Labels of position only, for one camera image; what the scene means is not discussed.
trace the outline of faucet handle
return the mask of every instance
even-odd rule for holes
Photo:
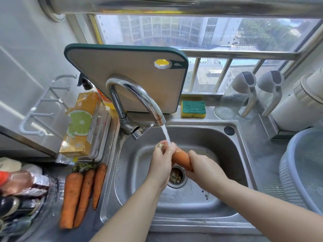
[[[141,127],[136,130],[132,136],[137,140],[138,138],[140,138],[146,131],[148,131],[150,128],[152,128],[154,126],[154,123],[150,123],[148,124],[144,129],[142,129]]]

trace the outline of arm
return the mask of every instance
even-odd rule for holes
[[[144,183],[99,230],[91,242],[146,240],[159,195],[168,183],[172,169],[172,155],[176,149],[176,145],[172,143],[163,154],[157,146],[158,144],[155,146]]]
[[[221,167],[204,155],[190,151],[189,156],[194,172],[187,171],[187,176],[235,208],[270,241],[323,240],[323,216],[228,179]]]

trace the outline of green and yellow sponge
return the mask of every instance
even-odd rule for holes
[[[206,116],[204,101],[182,101],[182,117],[204,118]]]

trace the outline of hook rack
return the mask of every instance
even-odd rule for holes
[[[53,128],[51,128],[50,126],[48,126],[45,122],[43,122],[42,120],[40,120],[38,117],[50,117],[50,118],[54,118],[55,114],[54,113],[50,113],[50,114],[45,114],[45,113],[35,113],[38,105],[41,102],[55,102],[55,103],[60,103],[62,104],[67,110],[69,109],[69,107],[66,105],[66,103],[63,102],[63,100],[58,96],[58,94],[54,91],[54,90],[67,90],[70,91],[71,87],[67,86],[67,87],[60,87],[60,86],[54,86],[55,82],[58,81],[61,78],[77,78],[76,74],[70,75],[70,74],[63,74],[63,75],[59,75],[57,77],[55,77],[55,79],[53,80],[53,84],[48,88],[48,90],[46,90],[44,92],[44,94],[39,98],[39,100],[35,103],[35,105],[29,110],[28,114],[24,117],[24,119],[22,120],[22,122],[19,125],[19,130],[22,134],[24,135],[34,135],[34,136],[39,136],[42,137],[44,135],[44,132],[39,130],[39,131],[27,131],[25,130],[25,124],[26,122],[32,118],[35,122],[37,122],[39,125],[41,125],[42,127],[44,127],[46,130],[48,130],[50,133],[63,138],[63,136],[61,134],[59,134],[58,132],[56,132]],[[51,92],[56,99],[51,99],[51,98],[45,98],[46,94],[48,92]]]

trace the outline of yellow box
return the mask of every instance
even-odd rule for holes
[[[67,157],[89,155],[99,103],[100,97],[96,92],[79,94],[74,108],[68,113],[71,123],[59,150],[61,154]]]

